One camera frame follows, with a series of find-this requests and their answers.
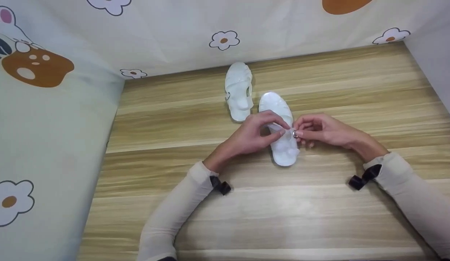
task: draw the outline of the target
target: white flower print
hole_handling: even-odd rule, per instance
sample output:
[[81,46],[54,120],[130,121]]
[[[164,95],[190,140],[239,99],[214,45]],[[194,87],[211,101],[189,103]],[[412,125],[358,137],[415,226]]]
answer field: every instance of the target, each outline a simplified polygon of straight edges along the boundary
[[33,183],[22,180],[14,183],[9,180],[0,182],[0,227],[11,224],[19,214],[29,212],[34,206],[30,195]]
[[382,36],[376,38],[373,43],[374,44],[384,44],[384,43],[392,43],[403,40],[405,37],[409,36],[410,32],[407,30],[401,31],[399,28],[390,28],[386,30]]
[[96,9],[105,9],[113,16],[119,16],[123,13],[123,7],[130,5],[132,0],[87,0],[88,3]]
[[123,76],[127,76],[127,77],[131,77],[133,79],[139,79],[142,77],[146,77],[147,73],[143,72],[142,70],[139,69],[120,69],[120,71],[122,72]]
[[225,51],[230,46],[237,46],[239,42],[238,34],[235,31],[220,31],[212,35],[212,41],[209,43],[209,46]]

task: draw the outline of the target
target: white slipper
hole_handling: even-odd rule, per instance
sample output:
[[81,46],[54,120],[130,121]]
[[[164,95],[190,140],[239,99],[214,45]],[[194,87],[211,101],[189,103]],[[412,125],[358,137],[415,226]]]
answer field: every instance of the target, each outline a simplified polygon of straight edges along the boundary
[[225,78],[225,100],[230,108],[231,117],[237,122],[245,121],[251,114],[252,73],[243,62],[233,63]]
[[[267,109],[280,115],[289,126],[293,126],[293,114],[288,104],[278,94],[267,92],[260,98],[259,112],[266,111]],[[269,126],[271,133],[277,132],[282,128],[278,124],[271,124]],[[288,167],[296,163],[299,149],[297,148],[296,138],[293,137],[292,131],[287,131],[279,140],[273,142],[270,146],[272,148],[273,160],[275,160],[276,164]]]

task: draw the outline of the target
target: white sleeve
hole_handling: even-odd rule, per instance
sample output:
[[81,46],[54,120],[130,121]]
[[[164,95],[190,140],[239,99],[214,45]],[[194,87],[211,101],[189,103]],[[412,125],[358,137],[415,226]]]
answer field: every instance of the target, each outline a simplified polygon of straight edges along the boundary
[[218,176],[198,162],[167,195],[142,230],[137,261],[177,258],[173,247],[175,236],[197,205],[213,190],[211,175]]
[[376,178],[405,217],[440,258],[450,259],[450,200],[417,176],[399,154],[391,152],[364,165],[381,164]]

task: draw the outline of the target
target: person's left hand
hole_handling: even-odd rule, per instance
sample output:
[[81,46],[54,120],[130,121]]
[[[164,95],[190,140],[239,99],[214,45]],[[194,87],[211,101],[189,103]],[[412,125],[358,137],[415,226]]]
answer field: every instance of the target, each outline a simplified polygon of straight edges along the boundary
[[249,154],[259,151],[272,142],[277,141],[283,134],[284,129],[268,136],[261,136],[260,130],[265,124],[276,123],[285,129],[290,129],[289,125],[273,111],[262,111],[258,114],[249,115],[243,124],[228,138],[220,144],[207,159],[204,165],[214,172],[218,172],[224,163],[240,154]]
[[265,124],[273,122],[285,129],[290,129],[283,118],[273,111],[262,111],[258,114],[249,115],[233,135],[224,142],[224,145],[233,148],[236,154],[248,154],[261,150],[285,134],[284,129],[282,129],[279,132],[262,137],[260,135],[261,128]]

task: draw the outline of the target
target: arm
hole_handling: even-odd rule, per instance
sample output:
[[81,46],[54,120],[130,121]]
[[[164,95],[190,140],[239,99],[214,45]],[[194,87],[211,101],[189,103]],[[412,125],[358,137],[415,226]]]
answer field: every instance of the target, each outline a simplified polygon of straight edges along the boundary
[[352,149],[367,162],[381,164],[376,178],[405,217],[442,259],[450,259],[450,200],[417,176],[397,153],[389,153],[368,134],[325,114],[303,115],[294,122],[300,141],[313,140]]
[[438,256],[450,259],[450,200],[417,176],[399,154],[377,157],[364,168],[378,163],[382,169],[377,183]]
[[209,177],[218,176],[218,172],[232,157],[256,152],[278,140],[284,131],[266,137],[260,136],[260,128],[271,122],[289,129],[288,124],[273,112],[251,115],[229,139],[188,171],[186,177],[167,195],[145,224],[137,261],[157,261],[169,257],[170,260],[176,259],[173,246],[175,237],[197,205],[213,190]]

